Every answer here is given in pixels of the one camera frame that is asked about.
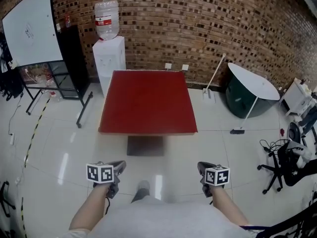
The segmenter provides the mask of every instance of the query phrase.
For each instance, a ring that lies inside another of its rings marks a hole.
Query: brick wall
[[[3,0],[7,10],[17,0]],[[92,45],[98,36],[94,4],[100,0],[53,0],[64,26],[77,24],[91,77],[97,77]],[[189,64],[190,82],[207,83],[221,56],[215,84],[226,80],[232,61],[286,87],[294,77],[317,84],[317,22],[303,0],[118,0],[119,35],[125,37],[127,69],[173,70]]]

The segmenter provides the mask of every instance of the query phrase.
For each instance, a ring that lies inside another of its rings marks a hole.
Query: whiteboard
[[[51,0],[22,0],[2,20],[5,38],[19,66],[63,60]]]

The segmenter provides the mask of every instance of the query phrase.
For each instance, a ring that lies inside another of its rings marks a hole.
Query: water bottle
[[[95,4],[95,24],[100,38],[111,40],[119,32],[119,8],[117,0],[103,0]]]

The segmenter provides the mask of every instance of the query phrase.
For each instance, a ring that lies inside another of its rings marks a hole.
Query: forearm
[[[238,226],[249,224],[247,218],[221,186],[211,186],[211,192],[213,206],[222,212],[229,221]]]
[[[94,226],[104,216],[105,199],[109,185],[98,185],[90,193],[84,204],[72,219],[69,230],[88,229]]]

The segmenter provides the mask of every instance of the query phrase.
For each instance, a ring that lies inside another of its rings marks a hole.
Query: electrical socket
[[[188,64],[183,64],[182,70],[188,70],[189,65]]]
[[[165,64],[165,69],[172,69],[172,64],[171,63],[166,63]]]

